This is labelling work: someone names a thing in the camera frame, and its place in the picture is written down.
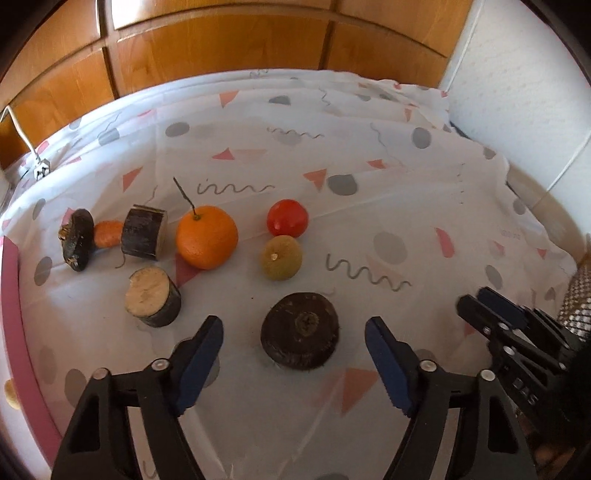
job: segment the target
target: orange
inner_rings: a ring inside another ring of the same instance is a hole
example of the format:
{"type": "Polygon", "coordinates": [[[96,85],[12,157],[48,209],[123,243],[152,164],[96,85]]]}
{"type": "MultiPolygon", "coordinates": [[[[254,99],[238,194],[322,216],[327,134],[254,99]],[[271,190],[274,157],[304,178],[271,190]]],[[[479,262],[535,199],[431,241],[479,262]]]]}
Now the orange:
{"type": "Polygon", "coordinates": [[[212,270],[232,256],[238,244],[238,228],[221,208],[201,206],[181,218],[176,244],[189,265],[212,270]]]}

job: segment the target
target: white cable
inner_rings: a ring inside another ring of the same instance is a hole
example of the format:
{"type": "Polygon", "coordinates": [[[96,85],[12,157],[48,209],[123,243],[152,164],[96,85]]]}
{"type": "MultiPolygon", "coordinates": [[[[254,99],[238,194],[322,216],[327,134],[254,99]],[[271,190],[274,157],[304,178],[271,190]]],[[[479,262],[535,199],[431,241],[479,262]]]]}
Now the white cable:
{"type": "Polygon", "coordinates": [[[29,147],[29,150],[31,150],[31,153],[33,155],[35,155],[35,158],[37,159],[37,161],[40,162],[41,158],[39,157],[39,154],[35,151],[33,144],[28,139],[28,137],[25,135],[25,132],[22,131],[22,128],[21,128],[20,124],[18,123],[17,116],[12,111],[12,108],[10,108],[10,105],[7,105],[6,108],[4,109],[4,111],[2,112],[2,116],[0,116],[0,122],[2,122],[2,120],[4,120],[4,117],[6,116],[6,112],[8,112],[10,114],[10,117],[12,118],[12,123],[14,124],[14,128],[17,129],[18,136],[22,138],[22,141],[24,141],[27,144],[27,146],[29,147]]]}

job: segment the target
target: patterned fabric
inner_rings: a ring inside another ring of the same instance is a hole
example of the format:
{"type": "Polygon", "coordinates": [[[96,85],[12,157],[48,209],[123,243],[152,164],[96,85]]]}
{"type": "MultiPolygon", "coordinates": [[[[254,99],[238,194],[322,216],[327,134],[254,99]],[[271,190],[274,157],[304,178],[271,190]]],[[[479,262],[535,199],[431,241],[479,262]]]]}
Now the patterned fabric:
{"type": "MultiPolygon", "coordinates": [[[[454,132],[448,100],[347,73],[231,72],[124,97],[49,138],[53,172],[39,183],[23,177],[0,227],[20,248],[28,348],[58,428],[96,368],[143,369],[216,314],[225,325],[219,363],[181,419],[205,477],[382,478],[408,419],[378,379],[365,322],[380,315],[422,358],[476,374],[490,358],[457,316],[457,298],[491,286],[556,314],[576,271],[507,188],[507,160],[454,132]],[[215,271],[176,255],[176,224],[189,206],[173,176],[195,204],[219,205],[236,220],[238,248],[215,271]],[[271,283],[258,256],[267,211],[285,198],[300,201],[311,222],[300,272],[271,283]],[[157,264],[183,307],[161,329],[124,309],[129,276],[149,261],[116,268],[122,256],[112,248],[76,273],[57,236],[77,208],[97,222],[123,220],[134,203],[168,212],[157,264]],[[329,298],[341,327],[333,357],[306,373],[277,367],[259,341],[267,311],[296,291],[329,298]]],[[[135,445],[144,478],[153,478],[145,439],[135,445]]],[[[434,478],[444,477],[437,468],[434,478]]]]}

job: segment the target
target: gray dot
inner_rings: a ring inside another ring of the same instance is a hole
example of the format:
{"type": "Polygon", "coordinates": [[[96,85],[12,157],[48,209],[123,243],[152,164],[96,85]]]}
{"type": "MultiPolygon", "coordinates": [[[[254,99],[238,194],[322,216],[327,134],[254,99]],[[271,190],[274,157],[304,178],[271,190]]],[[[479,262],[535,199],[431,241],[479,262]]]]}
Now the gray dot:
{"type": "Polygon", "coordinates": [[[544,295],[544,300],[550,301],[550,300],[554,300],[555,298],[556,298],[556,290],[554,289],[554,287],[550,287],[544,295]]]}
{"type": "Polygon", "coordinates": [[[35,208],[33,209],[33,220],[37,220],[37,217],[41,213],[41,210],[43,209],[44,206],[45,206],[45,199],[37,200],[37,203],[35,204],[35,208]]]}
{"type": "Polygon", "coordinates": [[[102,132],[99,135],[98,141],[99,141],[99,145],[101,147],[103,147],[104,145],[114,142],[115,140],[118,140],[118,139],[119,139],[119,130],[117,130],[116,128],[111,128],[110,130],[107,130],[106,132],[102,132]]]}
{"type": "Polygon", "coordinates": [[[53,262],[50,257],[43,257],[39,260],[39,263],[35,267],[35,285],[37,287],[41,287],[47,279],[49,278],[49,274],[51,273],[51,268],[53,267],[53,262]]]}
{"type": "Polygon", "coordinates": [[[484,147],[484,158],[486,158],[487,160],[491,160],[492,158],[495,158],[496,156],[496,152],[494,150],[491,150],[488,147],[484,147]]]}
{"type": "Polygon", "coordinates": [[[389,232],[380,232],[374,237],[374,249],[378,257],[392,265],[398,265],[408,257],[404,241],[389,232]]]}
{"type": "Polygon", "coordinates": [[[48,346],[42,346],[39,351],[39,376],[47,385],[56,381],[57,362],[53,350],[48,346]]]}
{"type": "Polygon", "coordinates": [[[487,265],[485,268],[486,277],[488,281],[492,283],[492,286],[495,287],[497,290],[503,288],[503,277],[499,271],[493,267],[492,265],[487,265]]]}
{"type": "Polygon", "coordinates": [[[70,124],[70,130],[76,130],[80,126],[80,122],[82,122],[82,118],[79,118],[78,120],[74,120],[70,124]]]}
{"type": "Polygon", "coordinates": [[[433,360],[435,363],[437,363],[437,358],[435,357],[435,355],[433,355],[432,351],[420,349],[416,350],[414,353],[419,360],[433,360]]]}
{"type": "Polygon", "coordinates": [[[349,480],[349,477],[342,473],[329,473],[318,477],[316,480],[349,480]]]}
{"type": "Polygon", "coordinates": [[[414,146],[420,148],[427,148],[431,145],[431,132],[423,127],[417,127],[413,131],[414,146]]]}
{"type": "Polygon", "coordinates": [[[209,385],[214,383],[219,374],[220,374],[220,358],[217,356],[215,361],[213,362],[212,369],[209,371],[209,375],[207,376],[207,380],[205,381],[203,388],[207,388],[209,385]]]}
{"type": "Polygon", "coordinates": [[[80,370],[72,368],[66,374],[66,382],[64,384],[66,399],[72,407],[76,407],[85,388],[86,377],[80,370]]]}
{"type": "Polygon", "coordinates": [[[287,95],[279,95],[269,100],[269,103],[278,103],[279,105],[291,105],[291,99],[287,95]]]}
{"type": "Polygon", "coordinates": [[[517,215],[523,215],[525,213],[525,205],[520,199],[515,199],[513,202],[513,210],[517,215]]]}
{"type": "Polygon", "coordinates": [[[167,137],[180,137],[189,131],[190,127],[187,122],[176,122],[166,128],[164,135],[167,137]]]}
{"type": "Polygon", "coordinates": [[[359,189],[352,175],[333,175],[327,184],[333,193],[341,196],[354,195],[359,189]]]}

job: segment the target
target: squiggly line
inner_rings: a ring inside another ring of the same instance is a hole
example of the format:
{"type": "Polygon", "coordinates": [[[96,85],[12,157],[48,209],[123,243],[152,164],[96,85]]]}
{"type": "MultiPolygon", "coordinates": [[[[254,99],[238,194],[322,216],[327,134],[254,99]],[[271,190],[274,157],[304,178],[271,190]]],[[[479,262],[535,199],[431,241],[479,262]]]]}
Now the squiggly line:
{"type": "Polygon", "coordinates": [[[404,281],[400,282],[398,287],[394,288],[394,285],[392,285],[392,281],[386,275],[383,275],[377,281],[374,281],[374,276],[372,275],[371,270],[369,269],[369,267],[366,267],[366,266],[361,267],[359,270],[357,270],[357,273],[355,275],[352,275],[352,267],[351,267],[351,263],[349,262],[349,260],[341,259],[336,263],[336,265],[334,267],[331,267],[330,266],[330,254],[326,254],[326,270],[328,270],[329,272],[336,270],[343,263],[347,264],[347,276],[351,280],[357,280],[359,278],[359,276],[361,275],[361,273],[364,270],[367,270],[368,280],[372,285],[379,285],[380,283],[382,283],[385,280],[386,282],[388,282],[388,285],[390,285],[390,290],[392,290],[393,292],[399,292],[400,290],[402,290],[402,287],[404,286],[404,284],[408,285],[409,287],[413,286],[409,281],[404,280],[404,281]]]}
{"type": "Polygon", "coordinates": [[[147,202],[144,202],[144,205],[147,205],[149,202],[151,202],[152,200],[154,200],[154,197],[156,196],[156,189],[158,188],[158,185],[156,185],[154,187],[154,190],[152,191],[152,196],[150,197],[150,199],[147,202]]]}
{"type": "Polygon", "coordinates": [[[144,473],[146,474],[146,476],[150,479],[150,480],[154,480],[154,478],[156,478],[157,473],[156,473],[156,467],[154,467],[154,473],[152,473],[152,475],[150,475],[147,471],[146,471],[146,461],[142,460],[142,468],[144,469],[144,473]]]}
{"type": "Polygon", "coordinates": [[[269,73],[269,69],[258,69],[255,72],[250,72],[248,74],[249,78],[260,78],[261,77],[261,72],[262,73],[269,73]]]}
{"type": "Polygon", "coordinates": [[[329,94],[326,90],[322,89],[322,88],[318,88],[318,90],[320,90],[322,93],[324,93],[324,95],[322,96],[322,98],[320,99],[326,106],[331,106],[332,103],[330,103],[328,100],[325,100],[326,96],[329,94]]]}
{"type": "Polygon", "coordinates": [[[283,134],[283,135],[288,135],[288,134],[290,134],[290,133],[292,133],[292,132],[293,132],[293,133],[295,133],[296,135],[298,135],[299,137],[303,137],[303,136],[305,135],[305,136],[307,136],[307,137],[310,137],[312,140],[316,140],[316,139],[317,139],[317,138],[319,138],[319,137],[323,137],[323,138],[324,138],[324,135],[323,135],[323,134],[318,134],[318,135],[316,135],[315,137],[312,137],[312,135],[311,135],[311,134],[309,134],[308,132],[304,132],[304,133],[302,133],[302,134],[299,134],[299,133],[298,133],[298,132],[296,132],[295,130],[288,130],[288,131],[286,132],[286,131],[285,131],[285,130],[283,130],[282,128],[271,128],[271,127],[267,127],[267,131],[268,131],[270,134],[274,134],[275,132],[279,132],[279,133],[281,133],[281,134],[283,134]]]}
{"type": "Polygon", "coordinates": [[[388,150],[388,147],[386,147],[386,144],[384,142],[382,142],[382,132],[380,132],[377,128],[375,128],[375,125],[373,122],[371,122],[369,124],[369,127],[371,128],[371,130],[373,130],[374,132],[376,132],[378,134],[378,143],[383,146],[383,148],[386,151],[386,153],[388,154],[388,156],[391,157],[392,155],[390,155],[390,151],[388,150]]]}
{"type": "Polygon", "coordinates": [[[117,116],[107,124],[107,126],[105,127],[105,129],[99,135],[105,133],[109,129],[109,127],[111,125],[113,125],[117,121],[117,119],[119,118],[119,115],[121,115],[121,112],[118,112],[117,113],[117,116]]]}
{"type": "Polygon", "coordinates": [[[207,191],[210,188],[213,188],[213,193],[215,195],[221,195],[222,193],[224,193],[228,188],[232,188],[232,190],[234,190],[234,193],[242,193],[244,192],[244,190],[246,189],[251,189],[254,193],[261,193],[264,192],[266,189],[274,189],[275,186],[274,185],[266,185],[265,187],[263,187],[261,190],[257,190],[256,188],[254,188],[252,185],[246,185],[245,187],[241,188],[240,190],[236,189],[236,185],[234,185],[233,183],[228,183],[228,185],[226,185],[221,192],[219,192],[217,190],[217,184],[215,183],[210,183],[209,185],[207,185],[207,187],[205,187],[204,190],[201,189],[201,184],[197,185],[197,195],[203,195],[204,193],[207,193],[207,191]]]}

